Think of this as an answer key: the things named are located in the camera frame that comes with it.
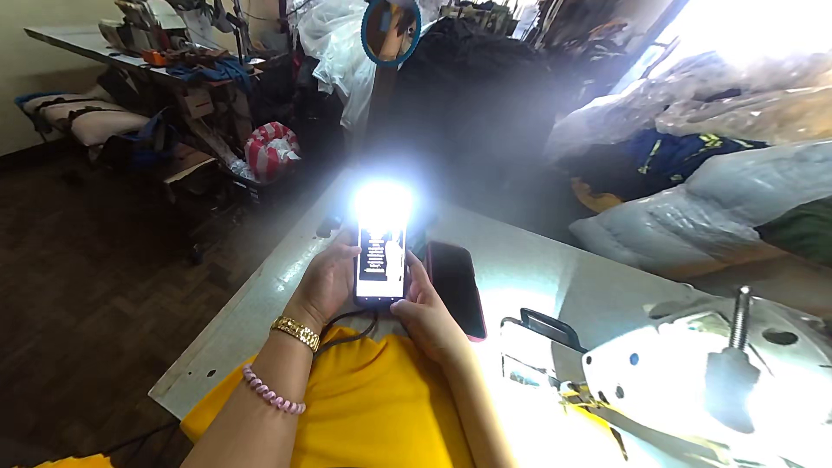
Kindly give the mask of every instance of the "gold bracelet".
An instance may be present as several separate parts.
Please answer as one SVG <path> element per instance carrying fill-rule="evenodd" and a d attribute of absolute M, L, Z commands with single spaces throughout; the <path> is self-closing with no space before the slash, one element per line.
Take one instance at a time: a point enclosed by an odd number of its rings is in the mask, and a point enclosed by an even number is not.
<path fill-rule="evenodd" d="M 307 345 L 312 352 L 317 352 L 318 350 L 320 336 L 297 320 L 291 319 L 287 316 L 279 316 L 277 317 L 277 320 L 271 324 L 271 330 L 280 330 L 294 336 Z"/>

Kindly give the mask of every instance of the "parquet floor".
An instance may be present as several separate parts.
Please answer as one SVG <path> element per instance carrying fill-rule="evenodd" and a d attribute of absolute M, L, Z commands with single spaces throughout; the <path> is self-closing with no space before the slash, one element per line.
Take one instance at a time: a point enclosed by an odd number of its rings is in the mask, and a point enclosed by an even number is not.
<path fill-rule="evenodd" d="M 172 421 L 146 393 L 325 183 L 237 212 L 192 266 L 175 211 L 91 170 L 78 150 L 60 153 L 0 172 L 2 467 L 102 451 Z M 165 440 L 152 438 L 140 458 Z M 189 449 L 175 434 L 167 465 Z"/>

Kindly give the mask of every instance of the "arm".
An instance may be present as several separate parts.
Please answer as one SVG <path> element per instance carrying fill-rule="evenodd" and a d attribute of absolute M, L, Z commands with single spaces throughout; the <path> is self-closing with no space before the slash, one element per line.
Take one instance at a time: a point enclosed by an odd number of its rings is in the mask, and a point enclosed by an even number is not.
<path fill-rule="evenodd" d="M 352 257 L 340 237 L 310 263 L 297 291 L 283 310 L 315 333 L 352 291 Z M 312 350 L 283 331 L 272 331 L 252 364 L 252 371 L 278 396 L 302 402 L 312 366 Z M 185 468 L 289 466 L 298 416 L 268 405 L 241 382 L 220 414 L 182 463 Z"/>
<path fill-rule="evenodd" d="M 408 299 L 396 302 L 390 310 L 416 345 L 442 367 L 476 466 L 516 466 L 468 338 L 433 289 L 418 258 L 408 251 L 406 262 L 412 281 Z"/>

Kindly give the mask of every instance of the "red and white striped bag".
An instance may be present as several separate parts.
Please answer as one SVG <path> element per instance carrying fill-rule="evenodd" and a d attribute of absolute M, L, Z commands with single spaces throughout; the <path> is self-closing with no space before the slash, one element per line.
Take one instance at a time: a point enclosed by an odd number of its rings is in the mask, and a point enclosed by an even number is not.
<path fill-rule="evenodd" d="M 299 153 L 297 135 L 278 122 L 257 128 L 245 142 L 245 161 L 258 182 L 274 181 L 300 159 Z"/>

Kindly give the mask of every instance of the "woman's right hand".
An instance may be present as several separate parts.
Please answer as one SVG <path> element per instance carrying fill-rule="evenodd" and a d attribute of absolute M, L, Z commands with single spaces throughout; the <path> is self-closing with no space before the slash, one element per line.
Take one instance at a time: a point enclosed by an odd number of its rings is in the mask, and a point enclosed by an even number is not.
<path fill-rule="evenodd" d="M 410 338 L 444 369 L 464 365 L 472 355 L 468 337 L 453 319 L 428 278 L 422 262 L 407 252 L 410 269 L 407 298 L 390 307 L 407 328 Z"/>

